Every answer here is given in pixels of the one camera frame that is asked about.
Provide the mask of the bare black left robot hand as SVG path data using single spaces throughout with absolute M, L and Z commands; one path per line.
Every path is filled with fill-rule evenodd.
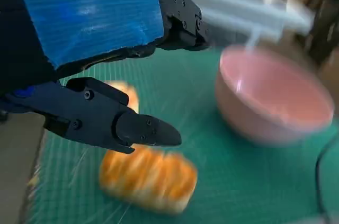
M 65 139 L 125 154 L 133 144 L 178 146 L 172 125 L 138 114 L 124 92 L 76 74 L 157 48 L 208 45 L 192 0 L 1 0 L 1 110 L 41 114 L 44 127 Z

